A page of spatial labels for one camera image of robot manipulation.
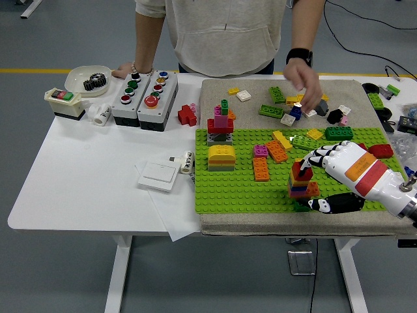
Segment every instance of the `hand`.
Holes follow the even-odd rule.
[[[122,78],[125,79],[127,77],[127,75],[129,75],[130,73],[132,73],[132,64],[131,63],[125,63],[122,64],[121,66],[119,66],[119,68],[117,70],[114,70],[113,72],[111,72],[111,75],[117,78]]]
[[[301,100],[301,110],[306,113],[313,110],[323,96],[319,75],[303,59],[297,57],[289,60],[283,73],[285,78],[293,83],[297,91],[306,88],[306,94]]]

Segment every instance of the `table leg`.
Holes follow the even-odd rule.
[[[339,261],[349,301],[351,302],[352,313],[367,313],[364,293],[360,286],[358,272],[354,264],[351,248],[359,242],[360,239],[334,239],[336,250],[339,255]]]
[[[124,279],[128,269],[132,236],[113,236],[117,243],[115,263],[111,274],[105,313],[119,313],[122,304]]]

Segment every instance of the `robotic arm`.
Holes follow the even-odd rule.
[[[359,211],[365,200],[379,201],[392,215],[411,219],[417,228],[417,189],[415,175],[405,182],[380,160],[349,141],[327,145],[310,152],[302,161],[300,175],[311,166],[347,186],[352,192],[319,200],[299,200],[322,213]]]

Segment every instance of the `orange label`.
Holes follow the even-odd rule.
[[[365,153],[345,172],[346,177],[351,181],[358,180],[375,160],[376,158],[371,153]]]

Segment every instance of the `white table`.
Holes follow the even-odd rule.
[[[250,79],[283,79],[283,76],[248,76]],[[119,312],[130,244],[133,235],[166,234],[149,194],[137,187],[134,168],[138,160],[167,159],[194,150],[195,129],[182,126],[176,112],[183,104],[198,104],[200,75],[179,74],[179,92],[164,132],[120,127],[111,118],[97,127],[84,117],[73,121],[56,117],[27,176],[8,218],[17,231],[66,231],[113,236],[117,253],[111,277],[106,312]],[[385,102],[394,116],[400,104],[417,98],[411,79],[326,76],[321,79],[356,79],[361,83],[393,85],[398,97]],[[109,90],[93,103],[112,103],[121,81],[112,78]],[[367,312],[350,248],[336,241],[354,312]]]

